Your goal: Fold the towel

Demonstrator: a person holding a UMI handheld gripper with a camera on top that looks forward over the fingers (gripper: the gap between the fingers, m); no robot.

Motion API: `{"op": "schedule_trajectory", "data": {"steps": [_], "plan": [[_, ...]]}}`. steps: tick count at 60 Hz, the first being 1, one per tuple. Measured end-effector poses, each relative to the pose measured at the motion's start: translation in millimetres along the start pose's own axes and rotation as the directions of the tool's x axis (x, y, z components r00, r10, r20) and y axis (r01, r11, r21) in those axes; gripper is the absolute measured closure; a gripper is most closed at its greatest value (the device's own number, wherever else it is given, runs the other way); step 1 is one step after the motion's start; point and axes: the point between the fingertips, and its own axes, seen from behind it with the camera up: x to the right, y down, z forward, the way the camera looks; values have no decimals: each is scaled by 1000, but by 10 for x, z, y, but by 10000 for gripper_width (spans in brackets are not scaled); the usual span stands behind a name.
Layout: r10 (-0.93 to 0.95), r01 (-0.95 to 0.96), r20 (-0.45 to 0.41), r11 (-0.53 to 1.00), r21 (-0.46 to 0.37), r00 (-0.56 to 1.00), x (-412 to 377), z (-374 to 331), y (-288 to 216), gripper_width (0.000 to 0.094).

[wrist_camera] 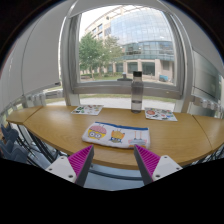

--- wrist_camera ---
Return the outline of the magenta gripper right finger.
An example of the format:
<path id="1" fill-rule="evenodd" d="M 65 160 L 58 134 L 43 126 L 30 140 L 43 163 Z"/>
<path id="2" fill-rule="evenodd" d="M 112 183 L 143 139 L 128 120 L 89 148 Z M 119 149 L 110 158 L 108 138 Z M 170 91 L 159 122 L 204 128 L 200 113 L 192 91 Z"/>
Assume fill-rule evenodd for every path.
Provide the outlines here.
<path id="1" fill-rule="evenodd" d="M 158 156 L 139 145 L 134 146 L 134 156 L 145 185 L 182 169 L 168 155 Z"/>

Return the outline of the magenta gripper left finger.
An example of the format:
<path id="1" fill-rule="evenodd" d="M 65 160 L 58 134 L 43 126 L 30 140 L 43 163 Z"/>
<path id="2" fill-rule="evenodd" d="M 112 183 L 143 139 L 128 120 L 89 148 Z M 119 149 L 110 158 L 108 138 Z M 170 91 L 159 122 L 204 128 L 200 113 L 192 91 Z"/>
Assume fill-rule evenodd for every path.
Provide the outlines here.
<path id="1" fill-rule="evenodd" d="M 46 171 L 83 187 L 93 156 L 94 146 L 90 145 L 69 157 L 60 156 Z"/>

